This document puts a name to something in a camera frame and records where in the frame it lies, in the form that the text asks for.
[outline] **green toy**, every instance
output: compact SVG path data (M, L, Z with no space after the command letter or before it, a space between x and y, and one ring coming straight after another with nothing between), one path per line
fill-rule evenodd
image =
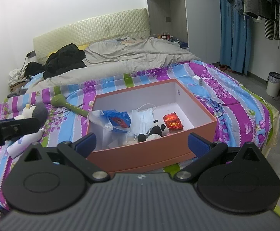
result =
M70 109L71 111L75 112L78 115L81 115L85 118L88 117L89 111L81 109L77 106L74 106L70 103L68 103L64 97L64 95L59 94L59 95L55 95L52 99L51 99L51 105L54 107L65 107Z

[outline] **white cabinet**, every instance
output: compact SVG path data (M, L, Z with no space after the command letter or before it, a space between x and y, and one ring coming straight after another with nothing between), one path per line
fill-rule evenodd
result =
M219 62L221 22L219 0L185 0L190 51L206 63Z
M168 32L211 64L220 60L220 0L147 0L153 36Z

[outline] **open cardboard box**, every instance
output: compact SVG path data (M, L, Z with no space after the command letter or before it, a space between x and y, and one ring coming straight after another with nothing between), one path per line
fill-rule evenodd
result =
M113 132L89 123L87 132L96 135L97 145L87 159L113 175L116 172L147 172L195 157L187 145L192 132L213 141L217 120L178 80L139 85L96 95L92 110L127 111L152 103L156 106L154 119L164 123L163 117L176 113L183 130L155 140L108 148ZM141 110L152 107L146 105Z

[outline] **trash can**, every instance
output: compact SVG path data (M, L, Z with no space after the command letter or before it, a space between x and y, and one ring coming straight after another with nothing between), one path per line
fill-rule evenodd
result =
M266 93L272 97L276 97L280 89L280 74L276 72L269 72L266 82Z

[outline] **blue curtain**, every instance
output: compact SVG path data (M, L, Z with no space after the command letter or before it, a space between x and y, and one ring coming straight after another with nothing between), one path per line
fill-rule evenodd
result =
M240 15L227 0L220 0L220 64L247 74L251 51L251 19Z

